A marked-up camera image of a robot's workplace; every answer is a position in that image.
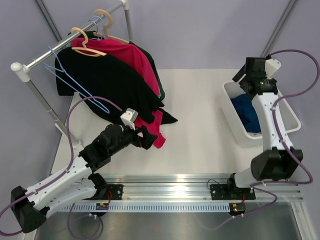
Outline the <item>blue t shirt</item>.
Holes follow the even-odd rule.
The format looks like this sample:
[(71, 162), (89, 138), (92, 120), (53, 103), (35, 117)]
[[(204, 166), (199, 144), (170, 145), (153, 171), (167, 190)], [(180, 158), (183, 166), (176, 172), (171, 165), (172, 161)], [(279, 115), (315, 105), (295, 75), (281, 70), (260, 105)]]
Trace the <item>blue t shirt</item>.
[(249, 96), (244, 93), (230, 100), (246, 132), (253, 134), (260, 133), (259, 119)]

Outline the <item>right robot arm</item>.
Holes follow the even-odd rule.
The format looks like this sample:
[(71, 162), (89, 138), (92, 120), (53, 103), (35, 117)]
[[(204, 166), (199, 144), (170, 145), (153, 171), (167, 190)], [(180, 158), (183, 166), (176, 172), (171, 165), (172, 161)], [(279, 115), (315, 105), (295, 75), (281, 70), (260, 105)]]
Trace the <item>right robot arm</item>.
[(232, 199), (252, 193), (252, 187), (258, 183), (287, 181), (303, 159), (302, 150), (295, 149), (288, 137), (280, 112), (277, 81), (273, 78), (280, 66), (280, 62), (271, 57), (247, 57), (233, 77), (257, 114), (263, 148), (262, 153), (251, 160), (249, 168), (229, 176), (226, 193)]

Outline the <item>light blue wire hanger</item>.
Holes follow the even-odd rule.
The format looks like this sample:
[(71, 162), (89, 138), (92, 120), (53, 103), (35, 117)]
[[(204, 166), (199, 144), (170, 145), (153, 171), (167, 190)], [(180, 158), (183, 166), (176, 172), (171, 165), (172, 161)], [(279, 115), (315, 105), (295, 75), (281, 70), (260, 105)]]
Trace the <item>light blue wire hanger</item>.
[[(70, 88), (72, 88), (74, 91), (78, 92), (79, 95), (81, 95), (84, 98), (87, 98), (91, 103), (93, 103), (94, 105), (96, 105), (98, 108), (100, 108), (102, 111), (104, 111), (106, 114), (110, 113), (110, 110), (104, 106), (100, 101), (98, 101), (96, 98), (93, 98), (93, 95), (88, 92), (81, 84), (79, 84), (76, 80), (74, 80), (69, 74), (68, 72), (63, 68), (63, 65), (58, 57), (58, 55), (56, 54), (56, 52), (49, 46), (48, 49), (50, 50), (50, 52), (55, 56), (55, 60), (57, 60), (59, 67), (60, 68), (56, 68), (53, 65), (48, 65), (47, 63), (44, 63), (44, 67), (49, 70), (52, 74), (54, 74), (56, 77), (58, 77), (63, 83), (65, 83), (67, 86), (69, 86)], [(73, 83), (75, 83), (79, 89), (81, 89), (82, 91), (80, 91), (79, 89), (75, 88), (74, 86), (72, 86), (70, 83), (67, 83), (62, 77), (58, 76), (57, 73), (54, 73), (53, 70), (55, 70), (56, 72), (60, 72), (60, 73), (64, 73)]]

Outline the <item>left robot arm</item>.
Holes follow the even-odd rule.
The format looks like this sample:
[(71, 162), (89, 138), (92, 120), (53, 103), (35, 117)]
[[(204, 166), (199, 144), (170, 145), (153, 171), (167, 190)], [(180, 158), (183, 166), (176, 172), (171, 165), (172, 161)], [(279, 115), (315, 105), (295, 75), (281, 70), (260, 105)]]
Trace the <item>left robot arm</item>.
[(157, 138), (144, 125), (131, 129), (109, 124), (67, 166), (35, 185), (14, 188), (10, 208), (21, 231), (36, 230), (54, 213), (77, 201), (103, 199), (108, 184), (97, 170), (129, 145), (148, 150)]

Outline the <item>black t shirt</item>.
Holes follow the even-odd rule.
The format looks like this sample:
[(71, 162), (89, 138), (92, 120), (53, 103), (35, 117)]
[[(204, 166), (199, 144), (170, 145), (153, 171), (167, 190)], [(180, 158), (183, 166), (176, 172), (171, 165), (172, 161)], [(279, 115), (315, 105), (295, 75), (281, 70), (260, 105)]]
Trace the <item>black t shirt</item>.
[[(151, 124), (155, 121), (152, 112), (161, 109), (164, 112), (162, 125), (177, 122), (176, 118), (163, 109), (165, 105), (144, 79), (116, 57), (109, 54), (99, 57), (82, 55), (70, 47), (61, 50), (57, 56), (67, 73), (109, 109), (110, 113), (107, 114), (86, 100), (88, 107), (100, 118), (120, 124), (120, 110), (131, 108), (138, 112), (143, 121)], [(64, 73), (55, 73), (82, 92)], [(73, 96), (76, 92), (58, 77), (56, 88), (59, 96)]]

